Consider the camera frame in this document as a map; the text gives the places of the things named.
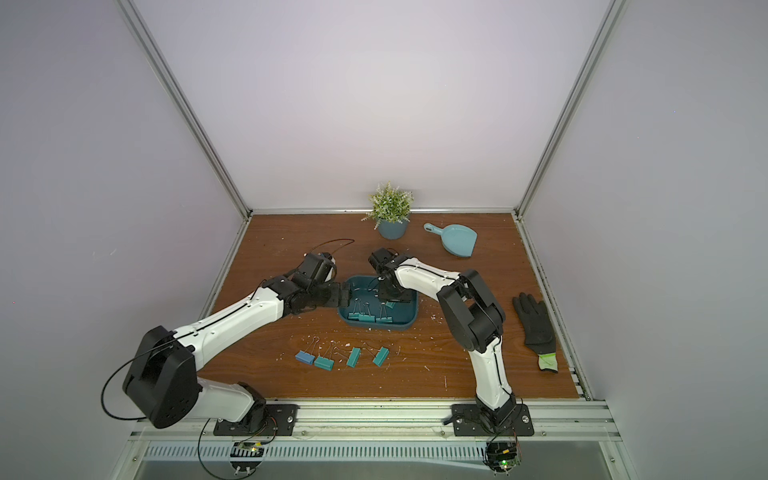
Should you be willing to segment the teal binder clip two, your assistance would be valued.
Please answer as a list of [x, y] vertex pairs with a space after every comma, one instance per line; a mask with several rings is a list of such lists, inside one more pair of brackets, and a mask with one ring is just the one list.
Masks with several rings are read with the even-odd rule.
[[345, 359], [345, 365], [349, 368], [355, 368], [359, 363], [361, 357], [361, 349], [359, 347], [352, 347], [346, 345], [344, 349], [340, 351], [340, 354]]

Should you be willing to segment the teal binder clip three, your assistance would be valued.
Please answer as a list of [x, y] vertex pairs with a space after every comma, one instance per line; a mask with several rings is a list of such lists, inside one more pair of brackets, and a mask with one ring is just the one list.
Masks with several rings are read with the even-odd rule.
[[363, 348], [373, 356], [372, 363], [377, 367], [381, 367], [390, 354], [390, 350], [386, 346], [373, 347], [364, 343]]

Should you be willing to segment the teal binder clip one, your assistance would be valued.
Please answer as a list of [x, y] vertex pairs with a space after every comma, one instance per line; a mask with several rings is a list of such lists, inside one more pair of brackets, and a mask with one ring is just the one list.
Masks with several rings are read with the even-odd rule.
[[316, 347], [314, 366], [324, 371], [332, 371], [335, 366], [334, 352], [333, 342], [329, 344], [319, 342]]

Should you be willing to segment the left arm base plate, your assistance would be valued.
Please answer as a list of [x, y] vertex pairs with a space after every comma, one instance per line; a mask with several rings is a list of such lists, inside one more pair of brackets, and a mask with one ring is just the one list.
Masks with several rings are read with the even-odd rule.
[[290, 403], [255, 404], [238, 422], [218, 420], [215, 436], [291, 436], [299, 406]]

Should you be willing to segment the blue binder clip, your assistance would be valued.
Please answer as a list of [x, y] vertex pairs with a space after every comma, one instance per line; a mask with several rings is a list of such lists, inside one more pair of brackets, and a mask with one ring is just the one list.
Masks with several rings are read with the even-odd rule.
[[314, 365], [319, 355], [319, 344], [320, 338], [313, 336], [308, 344], [296, 353], [295, 359], [305, 365]]

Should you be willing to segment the teal plastic storage box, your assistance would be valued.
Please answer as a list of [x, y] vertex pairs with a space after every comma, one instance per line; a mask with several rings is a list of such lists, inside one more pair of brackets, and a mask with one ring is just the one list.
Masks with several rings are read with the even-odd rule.
[[[418, 293], [413, 291], [413, 301], [410, 303], [383, 302], [378, 298], [378, 278], [376, 276], [356, 275], [346, 281], [351, 287], [351, 300], [348, 307], [338, 308], [339, 316], [352, 327], [384, 329], [392, 331], [404, 331], [409, 329], [418, 316]], [[387, 303], [393, 316], [392, 324], [350, 321], [347, 314], [353, 302], [358, 299], [361, 302], [362, 311], [369, 315], [369, 308], [376, 311], [381, 303]]]

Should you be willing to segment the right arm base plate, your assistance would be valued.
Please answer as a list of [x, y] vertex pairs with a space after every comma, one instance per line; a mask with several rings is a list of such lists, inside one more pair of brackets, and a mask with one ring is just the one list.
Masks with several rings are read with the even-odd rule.
[[535, 434], [529, 408], [524, 403], [502, 407], [498, 412], [477, 404], [453, 404], [442, 420], [455, 436], [500, 435], [532, 437]]

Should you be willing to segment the teal binder clip four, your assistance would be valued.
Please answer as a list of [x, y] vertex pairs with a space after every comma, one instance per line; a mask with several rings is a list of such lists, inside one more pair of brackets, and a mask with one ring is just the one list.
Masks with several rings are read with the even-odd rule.
[[361, 302], [356, 299], [347, 314], [347, 319], [350, 321], [369, 322], [369, 315], [362, 311]]

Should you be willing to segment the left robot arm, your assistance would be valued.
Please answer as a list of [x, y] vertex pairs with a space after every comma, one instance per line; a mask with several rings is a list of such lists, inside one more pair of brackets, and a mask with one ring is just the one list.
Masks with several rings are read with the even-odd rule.
[[123, 392], [157, 429], [181, 420], [214, 419], [227, 433], [253, 434], [267, 424], [266, 401], [253, 387], [199, 376], [218, 354], [257, 329], [316, 308], [346, 306], [328, 252], [308, 253], [298, 267], [262, 281], [245, 298], [189, 325], [149, 330], [123, 381]]

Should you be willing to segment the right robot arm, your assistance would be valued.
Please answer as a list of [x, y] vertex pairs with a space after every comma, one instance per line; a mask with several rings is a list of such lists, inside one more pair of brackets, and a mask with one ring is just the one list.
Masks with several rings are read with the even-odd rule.
[[386, 248], [374, 251], [369, 263], [386, 300], [413, 290], [440, 305], [451, 335], [469, 353], [476, 403], [484, 419], [496, 428], [511, 421], [517, 403], [502, 352], [506, 314], [481, 275], [473, 269], [442, 270]]

